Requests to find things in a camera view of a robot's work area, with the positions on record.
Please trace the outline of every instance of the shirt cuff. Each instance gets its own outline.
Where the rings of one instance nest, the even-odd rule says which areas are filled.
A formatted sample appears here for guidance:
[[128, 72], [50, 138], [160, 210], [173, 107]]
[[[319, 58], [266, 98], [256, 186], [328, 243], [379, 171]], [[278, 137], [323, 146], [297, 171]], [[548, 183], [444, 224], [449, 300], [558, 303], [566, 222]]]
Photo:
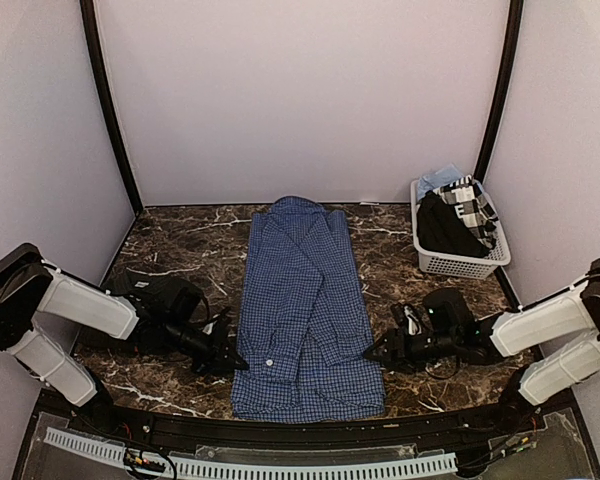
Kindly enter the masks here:
[[287, 382], [294, 382], [298, 376], [298, 359], [283, 355], [261, 357], [257, 370], [265, 376]]

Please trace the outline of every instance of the black frame pole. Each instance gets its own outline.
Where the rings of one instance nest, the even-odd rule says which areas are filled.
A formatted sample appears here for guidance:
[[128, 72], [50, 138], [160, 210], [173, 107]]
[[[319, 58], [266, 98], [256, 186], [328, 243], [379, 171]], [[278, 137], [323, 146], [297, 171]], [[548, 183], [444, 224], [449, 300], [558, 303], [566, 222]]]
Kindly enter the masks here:
[[102, 46], [100, 45], [100, 36], [98, 35], [98, 24], [96, 21], [96, 12], [93, 5], [93, 0], [80, 0], [80, 9], [82, 10], [82, 23], [84, 25], [84, 34], [87, 39], [87, 48], [89, 49], [89, 59], [91, 60], [91, 69], [93, 78], [96, 82], [98, 97], [100, 98], [100, 107], [104, 116], [107, 132], [109, 132], [109, 140], [113, 148], [113, 153], [116, 157], [116, 163], [122, 176], [124, 188], [127, 191], [129, 202], [136, 215], [142, 212], [144, 206], [140, 199], [138, 186], [133, 178], [133, 171], [129, 163], [127, 151], [124, 148], [122, 134], [120, 133], [120, 125], [116, 115], [115, 107], [113, 106], [113, 98], [109, 89], [109, 81], [107, 72], [104, 67], [104, 58], [102, 56]]
[[496, 276], [496, 280], [498, 280], [498, 283], [500, 284], [502, 293], [507, 299], [507, 303], [511, 308], [517, 311], [518, 307], [520, 306], [520, 299], [516, 295], [516, 292], [513, 290], [513, 286], [509, 282], [507, 275], [504, 273], [504, 269], [502, 267], [498, 267], [496, 268], [494, 273]]
[[476, 162], [476, 168], [473, 177], [476, 180], [484, 182], [489, 168], [489, 160], [493, 153], [493, 147], [498, 136], [500, 120], [504, 111], [504, 104], [509, 90], [509, 81], [513, 70], [513, 61], [516, 56], [516, 47], [518, 46], [518, 34], [520, 33], [520, 24], [522, 22], [522, 7], [524, 0], [511, 0], [509, 4], [509, 18], [507, 19], [507, 30], [504, 35], [504, 46], [502, 47], [502, 58], [500, 59], [500, 70], [498, 71], [498, 80], [493, 94], [489, 120], [487, 128], [482, 139], [480, 154]]

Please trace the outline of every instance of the black metal frame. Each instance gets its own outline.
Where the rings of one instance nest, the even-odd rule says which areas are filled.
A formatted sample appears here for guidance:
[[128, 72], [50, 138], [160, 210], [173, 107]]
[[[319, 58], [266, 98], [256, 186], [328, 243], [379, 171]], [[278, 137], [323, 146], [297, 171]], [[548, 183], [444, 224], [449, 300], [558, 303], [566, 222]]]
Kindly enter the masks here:
[[[138, 218], [139, 218], [139, 213], [136, 213], [135, 218], [133, 219], [133, 221], [131, 222], [131, 225], [127, 229], [127, 233], [124, 234], [124, 238], [122, 239], [122, 242], [120, 243], [120, 246], [118, 247], [118, 250], [116, 251], [113, 258], [111, 259], [111, 262], [109, 263], [109, 266], [107, 267], [107, 270], [105, 271], [104, 275], [102, 276], [102, 281], [100, 282], [100, 285], [99, 285], [100, 289], [104, 289], [104, 283], [111, 277], [111, 272], [113, 271], [113, 268], [116, 266], [116, 263], [118, 262], [118, 258], [120, 258], [120, 252], [122, 252], [122, 249], [124, 248], [125, 244], [127, 243], [127, 240], [129, 239], [129, 235], [131, 235], [131, 232], [133, 232], [133, 229], [135, 228], [136, 224], [138, 223]], [[78, 330], [78, 335], [77, 335], [75, 341], [73, 342], [73, 345], [71, 346], [71, 355], [73, 355], [75, 353], [76, 346], [80, 342], [80, 335], [82, 334], [82, 331], [83, 331], [82, 329]]]
[[[489, 451], [494, 432], [463, 431], [464, 424], [480, 424], [493, 414], [496, 405], [436, 413], [416, 417], [400, 417], [356, 422], [327, 422], [305, 425], [208, 420], [177, 415], [114, 407], [124, 418], [133, 438], [167, 451], [195, 453], [200, 446], [251, 448], [263, 450], [331, 450], [357, 449], [396, 445], [416, 445], [417, 451], [443, 449], [453, 451], [459, 461], [466, 462]], [[582, 413], [570, 390], [552, 397], [543, 406], [543, 414], [571, 408], [585, 444], [594, 478], [600, 478], [600, 466], [586, 430]], [[75, 430], [100, 435], [73, 417], [71, 406], [59, 393], [42, 390], [29, 420], [12, 480], [20, 480], [40, 413], [46, 412], [69, 420]], [[538, 428], [544, 428], [542, 417]], [[529, 431], [530, 422], [520, 431]]]
[[129, 202], [131, 203], [131, 207], [135, 214], [138, 215], [142, 212], [144, 206], [142, 205], [138, 186], [133, 178], [133, 171], [131, 169], [131, 164], [129, 163], [129, 157], [127, 156], [124, 141], [122, 140], [116, 109], [113, 104], [113, 98], [111, 97], [107, 71], [104, 66], [104, 57], [102, 56], [102, 46], [100, 45], [100, 37], [98, 35], [98, 23], [93, 0], [80, 0], [80, 9], [82, 10], [82, 23], [84, 25], [84, 34], [89, 50], [89, 59], [91, 60], [91, 69], [93, 71], [96, 89], [98, 90], [98, 97], [100, 98], [102, 115], [104, 116], [104, 121], [107, 125], [109, 140], [111, 141], [111, 147], [113, 148], [113, 153], [116, 157], [116, 163], [118, 164], [120, 176], [122, 177], [124, 188], [127, 191]]
[[520, 24], [522, 23], [522, 7], [524, 0], [511, 0], [509, 4], [509, 18], [507, 19], [507, 30], [504, 35], [504, 45], [502, 47], [502, 58], [500, 59], [500, 69], [498, 79], [496, 80], [496, 89], [493, 94], [491, 111], [487, 120], [487, 128], [482, 139], [480, 154], [473, 173], [473, 177], [481, 182], [484, 181], [489, 167], [489, 160], [493, 153], [493, 147], [498, 136], [500, 120], [504, 111], [504, 104], [509, 90], [509, 81], [513, 71], [513, 61], [516, 56], [516, 47], [518, 46], [518, 34], [520, 33]]
[[518, 299], [516, 292], [513, 290], [513, 286], [511, 285], [511, 282], [509, 282], [509, 277], [507, 277], [507, 274], [502, 267], [496, 268], [494, 273], [496, 280], [498, 280], [498, 283], [500, 284], [502, 293], [504, 293], [504, 296], [507, 299], [509, 307], [517, 310], [520, 306], [520, 299]]

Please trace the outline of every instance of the marble surface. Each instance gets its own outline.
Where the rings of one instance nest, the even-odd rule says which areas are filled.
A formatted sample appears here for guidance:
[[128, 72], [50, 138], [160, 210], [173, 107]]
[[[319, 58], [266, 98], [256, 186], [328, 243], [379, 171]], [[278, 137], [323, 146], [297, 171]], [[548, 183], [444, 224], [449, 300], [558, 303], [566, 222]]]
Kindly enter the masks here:
[[[420, 305], [440, 287], [457, 287], [480, 318], [506, 308], [493, 276], [467, 280], [424, 274], [411, 241], [408, 205], [329, 205], [349, 219], [364, 299], [377, 336], [393, 327], [389, 310], [396, 302]], [[234, 323], [240, 310], [250, 219], [267, 206], [156, 207], [145, 210], [125, 242], [111, 275], [125, 269], [152, 275], [178, 274], [204, 289], [212, 313], [231, 306]], [[198, 312], [203, 315], [203, 308]], [[76, 358], [105, 383], [116, 404], [155, 412], [206, 418], [232, 418], [231, 378], [199, 377], [179, 354], [130, 356], [95, 350], [78, 343]], [[462, 365], [449, 380], [426, 373], [385, 372], [387, 417], [459, 410], [497, 401], [511, 373], [532, 362], [530, 352], [495, 366]], [[438, 376], [455, 363], [432, 365]]]

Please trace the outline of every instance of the pink wall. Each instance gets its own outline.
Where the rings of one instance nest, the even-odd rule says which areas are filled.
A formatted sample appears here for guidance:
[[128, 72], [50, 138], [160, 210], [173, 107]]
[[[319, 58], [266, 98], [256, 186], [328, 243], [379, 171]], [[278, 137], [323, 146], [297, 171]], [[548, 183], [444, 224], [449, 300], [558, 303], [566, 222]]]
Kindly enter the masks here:
[[147, 204], [408, 201], [471, 171], [506, 0], [98, 2]]
[[[526, 2], [486, 186], [524, 303], [600, 256], [600, 2]], [[600, 457], [600, 377], [576, 395]]]
[[[97, 282], [132, 219], [79, 3], [0, 2], [0, 258], [29, 241]], [[70, 345], [75, 328], [46, 320], [54, 338]], [[38, 391], [39, 382], [0, 352], [0, 480], [11, 478]]]

